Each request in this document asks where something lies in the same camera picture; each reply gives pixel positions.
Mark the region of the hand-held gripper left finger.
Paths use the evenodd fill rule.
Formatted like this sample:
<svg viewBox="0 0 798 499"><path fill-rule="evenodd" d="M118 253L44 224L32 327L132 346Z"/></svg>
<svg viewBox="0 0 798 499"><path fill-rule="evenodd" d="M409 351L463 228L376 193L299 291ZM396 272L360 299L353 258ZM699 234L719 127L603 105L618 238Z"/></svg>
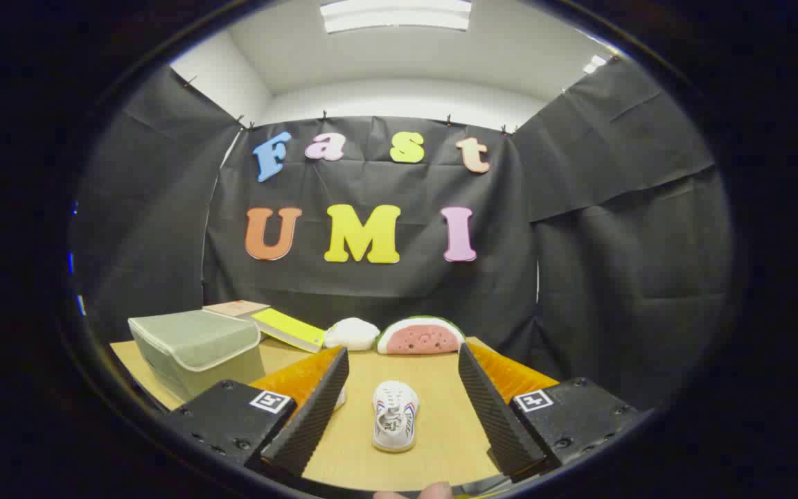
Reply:
<svg viewBox="0 0 798 499"><path fill-rule="evenodd" d="M224 379L165 414L173 432L215 458L300 477L337 407L351 364L323 349L253 383Z"/></svg>

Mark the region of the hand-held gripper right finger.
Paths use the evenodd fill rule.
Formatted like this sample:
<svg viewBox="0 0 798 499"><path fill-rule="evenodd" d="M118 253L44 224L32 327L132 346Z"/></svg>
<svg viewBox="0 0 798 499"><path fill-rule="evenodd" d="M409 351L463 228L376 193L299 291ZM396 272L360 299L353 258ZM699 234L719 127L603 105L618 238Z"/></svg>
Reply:
<svg viewBox="0 0 798 499"><path fill-rule="evenodd" d="M457 369L492 460L513 482L589 457L642 420L586 377L558 382L477 343L461 345Z"/></svg>

